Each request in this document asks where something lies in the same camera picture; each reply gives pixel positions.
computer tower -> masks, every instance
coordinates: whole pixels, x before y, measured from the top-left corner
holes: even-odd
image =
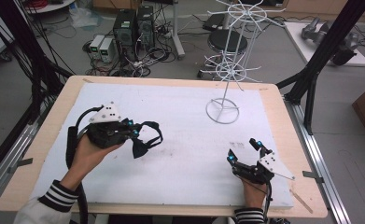
[[[118,11],[113,33],[116,41],[122,47],[133,47],[137,41],[136,11],[134,9],[123,8]]]
[[[153,7],[141,6],[138,8],[138,35],[141,39],[141,46],[152,49],[155,47]]]

black strap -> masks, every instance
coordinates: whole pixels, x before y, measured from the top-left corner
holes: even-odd
[[[145,154],[147,154],[147,151],[152,148],[155,147],[156,145],[160,144],[163,140],[162,138],[162,134],[161,134],[161,130],[159,128],[159,124],[154,122],[154,121],[145,121],[142,123],[142,126],[147,125],[148,127],[156,130],[156,132],[159,134],[159,136],[147,141],[146,143],[144,143],[142,140],[137,139],[137,138],[133,138],[133,157],[136,158],[140,158],[142,156],[144,156]]]

wrist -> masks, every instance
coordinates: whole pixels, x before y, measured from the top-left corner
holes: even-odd
[[[72,166],[60,181],[60,184],[67,189],[75,191],[86,174],[87,173],[81,172],[81,170],[77,169],[75,166]]]

striped sleeve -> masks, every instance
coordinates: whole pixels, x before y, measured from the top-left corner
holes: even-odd
[[[48,192],[38,200],[56,211],[66,213],[71,210],[77,197],[77,193],[62,186],[60,181],[54,180]]]
[[[264,223],[263,210],[260,208],[242,208],[234,211],[238,224]]]

desk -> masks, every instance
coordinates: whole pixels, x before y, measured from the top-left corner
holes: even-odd
[[[218,84],[218,82],[213,81],[178,79],[70,77],[24,157],[34,158],[33,164],[22,166],[16,171],[0,198],[0,210],[17,211],[27,202],[35,186],[43,161],[55,141],[63,125],[63,121],[77,99],[81,87],[88,82],[206,88],[215,88]],[[327,214],[327,209],[315,180],[302,176],[302,171],[310,171],[310,166],[304,156],[302,146],[278,88],[273,84],[257,83],[240,83],[240,86],[245,90],[257,90],[260,92],[260,97],[265,107],[280,157],[288,166],[289,170],[296,176],[296,181],[288,182],[290,193],[295,204],[294,207],[288,210],[271,209],[269,211],[269,217],[324,217]],[[231,83],[230,88],[237,89],[238,86]],[[233,216],[234,209],[234,207],[229,206],[89,204],[90,213],[107,214],[231,217]]]

